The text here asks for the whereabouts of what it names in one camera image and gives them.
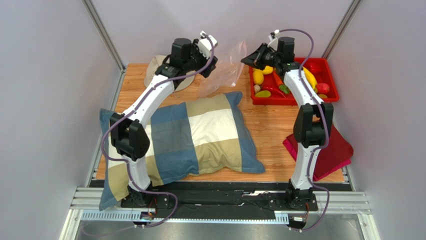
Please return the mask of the yellow lemon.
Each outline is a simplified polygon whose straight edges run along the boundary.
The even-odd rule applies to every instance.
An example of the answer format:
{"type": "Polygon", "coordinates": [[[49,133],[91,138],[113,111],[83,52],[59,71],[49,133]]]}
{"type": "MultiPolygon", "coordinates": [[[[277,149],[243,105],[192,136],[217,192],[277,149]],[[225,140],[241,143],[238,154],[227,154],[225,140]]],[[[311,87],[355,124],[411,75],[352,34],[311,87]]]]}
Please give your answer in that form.
{"type": "Polygon", "coordinates": [[[262,85],[264,82],[264,74],[261,70],[254,69],[252,72],[253,83],[255,85],[262,85]]]}

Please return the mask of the clear zip top bag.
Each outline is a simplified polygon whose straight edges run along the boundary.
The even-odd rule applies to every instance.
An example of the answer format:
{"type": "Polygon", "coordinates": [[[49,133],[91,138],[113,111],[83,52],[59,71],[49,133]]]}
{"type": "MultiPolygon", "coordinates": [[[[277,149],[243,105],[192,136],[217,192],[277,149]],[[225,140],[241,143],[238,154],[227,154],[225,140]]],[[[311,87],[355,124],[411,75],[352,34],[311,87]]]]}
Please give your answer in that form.
{"type": "Polygon", "coordinates": [[[220,87],[235,87],[244,68],[241,60],[247,56],[247,52],[247,44],[243,40],[227,54],[219,55],[216,69],[208,78],[201,80],[197,96],[205,98],[216,92],[220,87]]]}

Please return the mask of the red chili pepper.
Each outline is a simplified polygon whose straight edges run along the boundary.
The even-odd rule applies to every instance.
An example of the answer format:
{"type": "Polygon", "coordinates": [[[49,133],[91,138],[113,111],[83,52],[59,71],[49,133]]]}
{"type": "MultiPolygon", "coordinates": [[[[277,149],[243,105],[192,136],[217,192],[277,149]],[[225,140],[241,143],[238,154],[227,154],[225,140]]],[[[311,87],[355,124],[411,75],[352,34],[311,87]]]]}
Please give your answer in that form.
{"type": "Polygon", "coordinates": [[[274,93],[274,94],[280,96],[281,98],[287,97],[286,94],[276,86],[274,87],[274,86],[271,86],[271,85],[263,85],[261,88],[262,88],[262,90],[274,93]]]}

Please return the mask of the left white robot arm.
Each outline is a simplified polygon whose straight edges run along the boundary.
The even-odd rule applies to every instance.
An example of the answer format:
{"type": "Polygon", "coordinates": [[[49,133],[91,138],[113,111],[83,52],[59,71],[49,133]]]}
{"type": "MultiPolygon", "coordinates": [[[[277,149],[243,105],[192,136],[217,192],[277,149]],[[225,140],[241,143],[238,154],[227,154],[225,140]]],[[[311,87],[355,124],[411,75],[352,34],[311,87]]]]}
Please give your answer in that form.
{"type": "Polygon", "coordinates": [[[106,159],[124,162],[131,189],[145,195],[151,180],[146,165],[146,154],[150,140],[146,126],[161,103],[171,95],[185,79],[197,74],[207,78],[216,68],[215,48],[218,42],[212,36],[201,32],[200,38],[190,40],[176,38],[171,45],[170,54],[155,71],[150,84],[138,99],[123,113],[113,113],[109,129],[102,140],[109,140],[118,153],[118,158],[108,155],[101,149],[106,159]]]}

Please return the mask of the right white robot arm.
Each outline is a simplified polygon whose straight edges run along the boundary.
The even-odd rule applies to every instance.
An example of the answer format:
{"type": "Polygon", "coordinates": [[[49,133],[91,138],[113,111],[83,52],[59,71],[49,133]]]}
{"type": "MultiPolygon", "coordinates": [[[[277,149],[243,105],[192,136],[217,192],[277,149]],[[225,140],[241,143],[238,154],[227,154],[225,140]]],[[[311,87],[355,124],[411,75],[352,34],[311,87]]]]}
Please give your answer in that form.
{"type": "Polygon", "coordinates": [[[299,107],[293,126],[296,165],[285,190],[285,204],[290,209],[300,209],[313,200],[314,169],[321,149],[329,143],[334,107],[315,93],[303,65],[295,61],[294,48],[294,38],[274,38],[269,44],[262,43],[241,62],[258,70],[274,68],[299,107]]]}

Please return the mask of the yellow corn cob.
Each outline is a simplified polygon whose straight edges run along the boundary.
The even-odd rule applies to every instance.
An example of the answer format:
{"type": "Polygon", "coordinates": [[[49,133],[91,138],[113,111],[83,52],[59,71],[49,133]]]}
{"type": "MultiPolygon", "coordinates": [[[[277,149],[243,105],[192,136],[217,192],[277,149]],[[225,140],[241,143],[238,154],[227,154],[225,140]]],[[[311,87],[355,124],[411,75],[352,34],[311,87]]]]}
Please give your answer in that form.
{"type": "Polygon", "coordinates": [[[274,68],[271,66],[266,66],[263,70],[254,68],[253,71],[262,73],[263,75],[269,75],[273,73],[274,68]]]}

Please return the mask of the beige bucket hat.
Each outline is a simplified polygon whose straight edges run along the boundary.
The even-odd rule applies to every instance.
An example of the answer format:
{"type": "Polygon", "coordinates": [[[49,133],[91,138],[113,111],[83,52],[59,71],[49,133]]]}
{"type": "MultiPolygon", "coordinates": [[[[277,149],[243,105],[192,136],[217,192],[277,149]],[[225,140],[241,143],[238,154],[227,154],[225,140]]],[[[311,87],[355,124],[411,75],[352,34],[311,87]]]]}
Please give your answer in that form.
{"type": "MultiPolygon", "coordinates": [[[[168,57],[166,55],[155,55],[151,62],[148,64],[148,67],[146,69],[146,74],[145,74],[145,78],[143,80],[144,86],[147,88],[150,83],[152,82],[154,76],[155,76],[155,72],[157,70],[158,67],[160,67],[163,64],[163,61],[166,60],[166,63],[169,62],[168,57]]],[[[179,85],[178,87],[174,90],[174,92],[179,92],[182,91],[184,89],[186,89],[187,87],[189,87],[192,82],[194,81],[195,76],[191,76],[188,78],[185,78],[179,85]]]]}

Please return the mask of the red plastic tray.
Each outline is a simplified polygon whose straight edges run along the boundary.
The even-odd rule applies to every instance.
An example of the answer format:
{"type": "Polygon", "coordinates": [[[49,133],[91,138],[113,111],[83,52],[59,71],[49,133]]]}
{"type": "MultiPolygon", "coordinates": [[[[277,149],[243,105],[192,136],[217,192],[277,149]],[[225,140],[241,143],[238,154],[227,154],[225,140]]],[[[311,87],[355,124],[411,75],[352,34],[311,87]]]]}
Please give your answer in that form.
{"type": "MultiPolygon", "coordinates": [[[[307,60],[306,63],[309,63],[309,62],[316,62],[319,65],[321,65],[322,72],[320,74],[314,75],[317,80],[317,83],[327,83],[330,85],[330,91],[328,94],[325,94],[327,98],[325,98],[324,101],[326,103],[332,103],[332,102],[338,101],[340,99],[340,96],[336,88],[336,85],[332,76],[332,72],[329,68],[327,60],[324,58],[310,58],[307,60]]],[[[279,95],[276,95],[274,93],[271,93],[271,96],[268,98],[256,98],[254,93],[255,84],[253,82],[252,67],[248,69],[248,74],[250,79],[250,97],[254,105],[276,105],[276,106],[296,106],[297,105],[297,102],[291,93],[285,94],[286,98],[280,97],[279,95]]],[[[262,85],[260,85],[261,90],[263,85],[277,87],[273,77],[273,73],[264,76],[264,81],[262,85]]]]}

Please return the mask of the garlic bulb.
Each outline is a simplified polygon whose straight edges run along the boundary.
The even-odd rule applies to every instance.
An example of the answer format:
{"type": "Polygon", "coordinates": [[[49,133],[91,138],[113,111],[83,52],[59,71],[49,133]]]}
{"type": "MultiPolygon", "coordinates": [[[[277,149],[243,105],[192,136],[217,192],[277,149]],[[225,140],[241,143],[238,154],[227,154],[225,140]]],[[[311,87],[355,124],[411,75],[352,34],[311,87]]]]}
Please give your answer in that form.
{"type": "Polygon", "coordinates": [[[261,86],[260,86],[260,85],[258,85],[258,84],[255,84],[255,85],[253,86],[253,91],[254,91],[254,93],[255,93],[255,94],[257,94],[258,92],[260,92],[260,91],[261,91],[261,86]]]}

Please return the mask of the orange carrot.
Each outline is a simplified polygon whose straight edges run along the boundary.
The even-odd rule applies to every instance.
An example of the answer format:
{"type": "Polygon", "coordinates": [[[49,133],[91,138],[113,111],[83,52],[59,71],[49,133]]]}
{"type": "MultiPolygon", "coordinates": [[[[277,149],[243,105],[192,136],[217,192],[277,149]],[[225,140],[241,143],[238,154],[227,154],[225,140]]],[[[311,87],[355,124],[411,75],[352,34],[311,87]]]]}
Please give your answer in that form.
{"type": "Polygon", "coordinates": [[[275,72],[272,73],[272,76],[274,78],[275,84],[277,85],[278,89],[284,93],[284,94],[290,94],[290,89],[284,84],[283,80],[278,76],[275,72]]]}

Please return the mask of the yellow banana bunch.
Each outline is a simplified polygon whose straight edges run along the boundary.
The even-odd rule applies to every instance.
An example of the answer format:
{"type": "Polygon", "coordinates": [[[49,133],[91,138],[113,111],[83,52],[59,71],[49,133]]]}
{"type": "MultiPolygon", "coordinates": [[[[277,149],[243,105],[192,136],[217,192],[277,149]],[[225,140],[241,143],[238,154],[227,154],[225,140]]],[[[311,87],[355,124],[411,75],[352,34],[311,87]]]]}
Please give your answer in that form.
{"type": "Polygon", "coordinates": [[[317,82],[315,76],[306,67],[303,67],[303,72],[305,74],[305,77],[306,77],[308,83],[310,84],[312,89],[316,92],[318,82],[317,82]]]}

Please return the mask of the plaid pillow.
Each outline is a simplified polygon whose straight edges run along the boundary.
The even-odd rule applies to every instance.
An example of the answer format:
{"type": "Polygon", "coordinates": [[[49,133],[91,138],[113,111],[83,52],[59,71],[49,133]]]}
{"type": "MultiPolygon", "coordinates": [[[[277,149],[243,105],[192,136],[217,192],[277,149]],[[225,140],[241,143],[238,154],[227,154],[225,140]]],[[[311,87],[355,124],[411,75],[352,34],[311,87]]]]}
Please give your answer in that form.
{"type": "Polygon", "coordinates": [[[185,177],[212,174],[222,168],[262,174],[264,165],[245,125],[240,91],[218,94],[157,109],[146,126],[148,175],[144,187],[185,177]]]}

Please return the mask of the folded red cloth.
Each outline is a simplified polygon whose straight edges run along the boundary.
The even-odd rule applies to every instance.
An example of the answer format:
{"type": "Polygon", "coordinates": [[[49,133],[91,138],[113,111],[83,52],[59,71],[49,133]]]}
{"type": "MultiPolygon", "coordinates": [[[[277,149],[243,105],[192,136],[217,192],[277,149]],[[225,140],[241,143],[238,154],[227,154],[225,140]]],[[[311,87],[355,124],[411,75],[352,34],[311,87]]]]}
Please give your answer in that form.
{"type": "Polygon", "coordinates": [[[334,125],[331,128],[329,144],[317,157],[313,172],[313,180],[319,181],[333,172],[351,163],[354,155],[353,147],[342,137],[334,125]]]}

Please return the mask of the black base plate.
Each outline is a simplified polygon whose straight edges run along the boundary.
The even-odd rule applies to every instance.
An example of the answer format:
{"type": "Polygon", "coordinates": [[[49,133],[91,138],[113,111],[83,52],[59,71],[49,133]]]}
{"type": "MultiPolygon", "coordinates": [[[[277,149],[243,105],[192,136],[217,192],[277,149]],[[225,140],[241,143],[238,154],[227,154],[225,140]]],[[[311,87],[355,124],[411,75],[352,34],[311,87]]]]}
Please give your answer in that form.
{"type": "Polygon", "coordinates": [[[299,209],[286,203],[285,182],[189,182],[177,181],[162,186],[149,186],[153,194],[137,192],[125,187],[124,195],[112,196],[108,189],[102,191],[100,212],[117,208],[135,210],[141,219],[153,213],[156,219],[172,214],[174,219],[212,220],[272,220],[275,211],[317,211],[320,194],[349,192],[345,183],[320,183],[313,189],[313,199],[299,209]]]}

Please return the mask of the aluminium frame rail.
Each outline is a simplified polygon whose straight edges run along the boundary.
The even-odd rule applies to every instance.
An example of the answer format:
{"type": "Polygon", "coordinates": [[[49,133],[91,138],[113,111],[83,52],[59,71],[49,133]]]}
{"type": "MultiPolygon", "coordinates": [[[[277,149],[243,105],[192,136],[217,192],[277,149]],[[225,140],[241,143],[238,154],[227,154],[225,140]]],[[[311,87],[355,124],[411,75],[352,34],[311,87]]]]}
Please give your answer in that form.
{"type": "Polygon", "coordinates": [[[131,193],[100,209],[100,187],[79,187],[60,234],[77,239],[378,240],[367,196],[347,183],[322,183],[297,208],[286,183],[176,182],[155,195],[131,193]]]}

